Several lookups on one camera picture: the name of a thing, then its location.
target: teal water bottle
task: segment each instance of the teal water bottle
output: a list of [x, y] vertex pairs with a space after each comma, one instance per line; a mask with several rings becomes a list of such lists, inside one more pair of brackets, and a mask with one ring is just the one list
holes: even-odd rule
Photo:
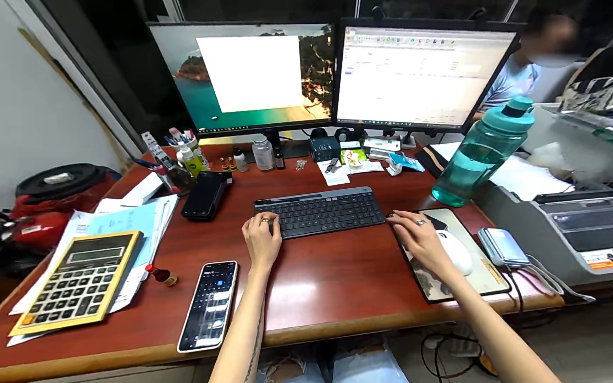
[[489, 109], [465, 135], [432, 188], [448, 206], [462, 206], [526, 140], [534, 123], [533, 101], [515, 97], [506, 106]]

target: box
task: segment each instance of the box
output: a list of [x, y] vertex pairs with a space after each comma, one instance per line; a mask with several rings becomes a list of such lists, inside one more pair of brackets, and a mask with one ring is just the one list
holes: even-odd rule
[[314, 162], [330, 161], [340, 157], [340, 143], [335, 137], [311, 138], [309, 152]]

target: black wireless keyboard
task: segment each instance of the black wireless keyboard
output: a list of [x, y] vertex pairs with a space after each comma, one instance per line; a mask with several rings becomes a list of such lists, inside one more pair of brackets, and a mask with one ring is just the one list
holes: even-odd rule
[[255, 201], [255, 212], [280, 216], [283, 239], [378, 225], [385, 217], [370, 187]]

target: mouse pad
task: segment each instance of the mouse pad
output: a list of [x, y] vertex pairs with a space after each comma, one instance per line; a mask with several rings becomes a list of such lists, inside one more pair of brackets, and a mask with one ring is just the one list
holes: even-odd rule
[[[446, 231], [453, 234], [467, 249], [472, 257], [472, 274], [466, 276], [467, 281], [472, 284], [475, 290], [482, 296], [491, 294], [500, 294], [501, 292], [510, 292], [512, 287], [509, 282], [503, 278], [503, 274], [491, 263], [491, 260], [484, 254], [479, 245], [472, 239], [472, 236], [458, 220], [455, 214], [449, 209], [433, 209], [423, 210], [424, 213], [432, 222], [439, 221], [446, 225]], [[406, 250], [401, 239], [396, 237], [399, 242], [401, 251], [406, 256], [406, 260], [415, 274], [415, 280], [425, 296], [425, 299], [430, 303], [447, 302], [454, 300], [453, 295], [448, 291], [447, 287], [438, 279], [434, 278], [422, 266], [420, 261], [416, 260], [413, 255]]]

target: yellow calculator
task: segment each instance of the yellow calculator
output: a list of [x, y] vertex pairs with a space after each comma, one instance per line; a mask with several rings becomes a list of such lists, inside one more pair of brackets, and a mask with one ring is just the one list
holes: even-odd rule
[[103, 320], [142, 244], [140, 231], [74, 238], [9, 336]]

